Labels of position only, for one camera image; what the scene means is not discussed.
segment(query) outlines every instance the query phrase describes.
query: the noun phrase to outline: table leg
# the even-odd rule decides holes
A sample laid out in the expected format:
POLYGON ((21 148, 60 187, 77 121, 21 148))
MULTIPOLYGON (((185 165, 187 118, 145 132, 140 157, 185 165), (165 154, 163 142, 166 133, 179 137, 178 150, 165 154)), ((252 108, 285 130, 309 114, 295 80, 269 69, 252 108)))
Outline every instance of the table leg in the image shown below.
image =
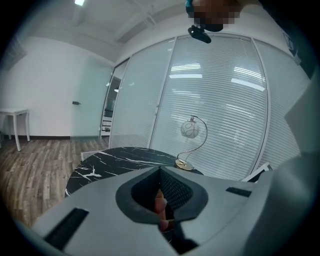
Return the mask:
POLYGON ((7 131, 7 133, 8 133, 8 136, 9 136, 9 140, 11 140, 12 139, 12 137, 11 137, 11 129, 10 129, 10 115, 7 115, 6 116, 6 131, 7 131))
POLYGON ((29 130, 29 111, 25 115, 25 131, 26 131, 26 138, 28 142, 30 141, 30 130, 29 130))
POLYGON ((17 129, 17 115, 13 116, 13 129, 14 129, 16 147, 18 151, 21 151, 19 138, 18 138, 18 129, 17 129))

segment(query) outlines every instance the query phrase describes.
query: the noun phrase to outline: glass wall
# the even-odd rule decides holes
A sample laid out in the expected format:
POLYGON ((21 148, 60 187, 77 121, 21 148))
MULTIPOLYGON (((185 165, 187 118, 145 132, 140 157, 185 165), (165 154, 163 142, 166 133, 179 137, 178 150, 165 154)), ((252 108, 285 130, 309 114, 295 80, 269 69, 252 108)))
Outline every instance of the glass wall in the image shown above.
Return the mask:
POLYGON ((285 116, 307 89, 310 79, 292 57, 263 42, 257 42, 268 74, 271 117, 265 149, 259 165, 269 162, 277 168, 300 154, 299 146, 285 116))
POLYGON ((129 60, 124 61, 119 66, 115 67, 111 81, 106 84, 108 92, 105 98, 103 116, 101 121, 101 137, 110 136, 116 99, 128 62, 129 60))
POLYGON ((176 156, 198 147, 206 135, 201 122, 196 138, 180 131, 191 115, 198 116, 208 138, 188 161, 205 175, 241 180, 252 171, 266 131, 265 75, 250 39, 211 39, 177 40, 150 148, 176 156))
POLYGON ((174 42, 160 42, 131 57, 115 103, 110 148, 148 147, 174 42))

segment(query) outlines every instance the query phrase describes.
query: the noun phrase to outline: glass lamp shade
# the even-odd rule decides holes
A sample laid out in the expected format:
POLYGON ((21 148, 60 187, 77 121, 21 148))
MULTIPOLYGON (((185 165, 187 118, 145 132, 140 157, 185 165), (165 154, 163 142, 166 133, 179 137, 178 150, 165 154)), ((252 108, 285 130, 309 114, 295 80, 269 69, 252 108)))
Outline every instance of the glass lamp shade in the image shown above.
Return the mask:
POLYGON ((181 126, 181 134, 189 139, 194 139, 199 134, 199 125, 194 121, 192 117, 190 120, 185 121, 181 126))

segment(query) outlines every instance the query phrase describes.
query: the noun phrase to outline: table lamp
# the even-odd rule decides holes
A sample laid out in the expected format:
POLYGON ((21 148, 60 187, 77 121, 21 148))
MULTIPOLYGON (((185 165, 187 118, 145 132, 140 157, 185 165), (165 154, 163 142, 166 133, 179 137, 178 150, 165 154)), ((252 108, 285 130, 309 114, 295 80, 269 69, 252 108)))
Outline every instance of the table lamp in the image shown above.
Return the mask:
POLYGON ((200 147, 202 147, 203 144, 205 144, 207 137, 208 137, 208 127, 207 127, 206 123, 201 118, 199 118, 195 115, 191 115, 191 118, 182 124, 181 129, 180 129, 182 136, 189 138, 189 139, 194 139, 195 137, 198 136, 199 125, 195 122, 194 118, 197 118, 204 123, 206 135, 205 135, 205 139, 204 139, 203 143, 200 146, 198 146, 195 149, 188 150, 188 151, 182 152, 177 155, 176 160, 175 160, 175 165, 178 168, 185 170, 185 171, 191 171, 194 168, 191 163, 187 162, 187 159, 193 151, 199 149, 200 147), (181 154, 188 153, 188 152, 191 152, 191 153, 186 157, 185 161, 183 161, 179 158, 179 156, 181 154))

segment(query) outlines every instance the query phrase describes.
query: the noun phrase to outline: round table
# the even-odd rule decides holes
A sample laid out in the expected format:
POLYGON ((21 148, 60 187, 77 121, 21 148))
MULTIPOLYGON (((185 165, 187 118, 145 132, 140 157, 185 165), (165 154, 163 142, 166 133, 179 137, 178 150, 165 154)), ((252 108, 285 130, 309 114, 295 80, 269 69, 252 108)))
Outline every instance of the round table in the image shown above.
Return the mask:
MULTIPOLYGON (((175 167, 175 160, 175 156, 143 147, 117 147, 100 151, 82 161, 74 169, 66 184, 64 197, 86 184, 101 179, 148 167, 175 167)), ((190 172, 203 175, 196 169, 190 172)))

